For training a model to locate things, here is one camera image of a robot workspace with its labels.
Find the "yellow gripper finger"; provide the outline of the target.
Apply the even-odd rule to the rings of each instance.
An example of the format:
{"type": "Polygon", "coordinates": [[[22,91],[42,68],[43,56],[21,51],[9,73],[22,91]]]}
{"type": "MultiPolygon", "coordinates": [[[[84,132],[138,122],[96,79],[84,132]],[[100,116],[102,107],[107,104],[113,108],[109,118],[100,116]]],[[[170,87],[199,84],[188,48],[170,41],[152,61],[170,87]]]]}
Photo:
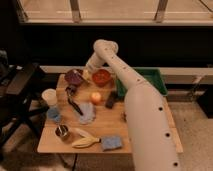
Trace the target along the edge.
{"type": "Polygon", "coordinates": [[[83,77],[85,80],[87,80],[87,81],[90,80],[91,76],[90,76],[90,73],[89,73],[89,71],[88,71],[87,69],[84,69],[84,70],[83,70],[82,77],[83,77]]]}

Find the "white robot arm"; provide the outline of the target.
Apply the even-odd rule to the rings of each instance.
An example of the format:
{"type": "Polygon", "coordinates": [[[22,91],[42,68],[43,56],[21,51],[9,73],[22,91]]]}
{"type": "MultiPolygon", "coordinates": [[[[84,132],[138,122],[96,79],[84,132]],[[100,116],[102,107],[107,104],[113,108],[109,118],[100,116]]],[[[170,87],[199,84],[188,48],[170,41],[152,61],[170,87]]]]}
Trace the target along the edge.
{"type": "Polygon", "coordinates": [[[124,98],[135,171],[181,171],[160,92],[117,56],[118,44],[99,39],[86,69],[107,63],[127,89],[124,98]]]}

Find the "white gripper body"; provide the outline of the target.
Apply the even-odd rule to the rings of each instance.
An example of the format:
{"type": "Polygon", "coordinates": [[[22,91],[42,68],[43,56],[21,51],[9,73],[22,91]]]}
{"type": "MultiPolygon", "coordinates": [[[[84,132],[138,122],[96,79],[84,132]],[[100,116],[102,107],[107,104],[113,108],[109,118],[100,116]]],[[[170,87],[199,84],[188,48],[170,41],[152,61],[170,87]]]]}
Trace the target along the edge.
{"type": "Polygon", "coordinates": [[[90,73],[94,73],[98,69],[100,69],[103,66],[103,64],[104,64],[104,60],[101,59],[96,53],[93,53],[86,63],[86,69],[90,73]]]}

